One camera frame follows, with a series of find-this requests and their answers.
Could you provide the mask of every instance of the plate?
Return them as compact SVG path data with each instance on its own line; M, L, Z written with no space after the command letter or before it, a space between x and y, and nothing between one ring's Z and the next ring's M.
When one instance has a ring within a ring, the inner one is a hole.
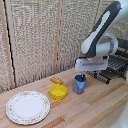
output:
M6 105L6 114L18 124L34 124L44 119L50 111L50 102L42 93L25 91L14 95Z

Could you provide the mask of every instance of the yellow cup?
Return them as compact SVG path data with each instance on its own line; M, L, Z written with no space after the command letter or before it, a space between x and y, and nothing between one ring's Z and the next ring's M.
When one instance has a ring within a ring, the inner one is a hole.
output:
M50 95L55 100L62 100L67 94L67 88L60 84L55 84L50 87Z

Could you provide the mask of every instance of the woven blind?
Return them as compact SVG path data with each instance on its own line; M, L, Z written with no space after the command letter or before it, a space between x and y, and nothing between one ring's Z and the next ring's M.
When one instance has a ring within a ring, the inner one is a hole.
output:
M4 11L3 2L0 0L0 93L14 88L14 79Z
M54 73L59 0L6 0L18 86Z
M94 25L98 0L65 0L63 4L60 72L73 68L75 60L83 56L81 44Z
M114 1L115 0L100 0L97 20L100 18L104 10ZM113 25L108 32L117 38L125 39L127 30L128 30L128 19L125 19Z

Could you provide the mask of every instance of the wooden countertop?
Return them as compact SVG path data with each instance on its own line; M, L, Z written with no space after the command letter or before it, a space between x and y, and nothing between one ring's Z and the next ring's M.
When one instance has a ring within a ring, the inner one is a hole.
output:
M37 82L0 94L0 128L109 128L119 117L128 101L128 85L124 78L113 80L109 85L85 74L87 83L82 94L73 88L74 69L56 74L62 79L68 93L61 101L50 97L49 87L53 85L48 77ZM8 100L22 91L38 91L46 95L51 103L48 116L37 124L24 126L8 119L5 108Z

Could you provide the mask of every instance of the blue object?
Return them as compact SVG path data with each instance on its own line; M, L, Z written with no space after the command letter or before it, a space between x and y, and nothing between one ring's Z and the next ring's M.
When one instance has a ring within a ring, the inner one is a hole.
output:
M76 75L73 83L73 91L78 94L83 93L85 89L86 80L87 79L85 75Z

